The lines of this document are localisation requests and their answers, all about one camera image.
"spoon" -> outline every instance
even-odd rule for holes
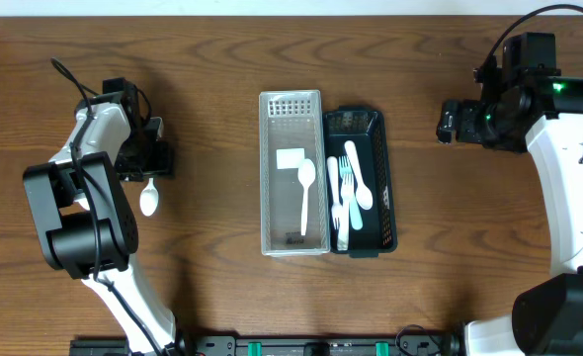
[[[149,184],[140,193],[140,209],[142,213],[150,217],[157,209],[159,200],[160,194],[153,185],[153,178],[149,178]]]
[[[304,194],[302,195],[302,216],[300,218],[300,234],[304,236],[307,232],[307,199],[309,193],[309,186],[315,180],[315,165],[311,159],[304,159],[298,167],[298,181],[302,184],[304,188]]]
[[[344,142],[344,150],[347,152],[347,156],[349,156],[353,173],[355,173],[355,179],[358,181],[358,190],[355,192],[355,198],[358,200],[360,208],[368,210],[373,207],[373,194],[364,184],[364,179],[362,179],[358,151],[355,149],[355,144],[350,140]]]

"wood grain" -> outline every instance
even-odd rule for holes
[[[531,158],[436,144],[441,103],[476,98],[471,69],[508,17],[0,19],[0,355],[65,355],[122,335],[101,301],[42,258],[23,170],[73,128],[73,86],[125,76],[166,122],[178,179],[144,219],[126,184],[139,259],[190,330],[391,334],[507,313],[548,278]],[[583,18],[539,17],[564,74],[583,77]],[[258,94],[320,89],[323,108],[384,112],[399,246],[379,259],[260,252]]]

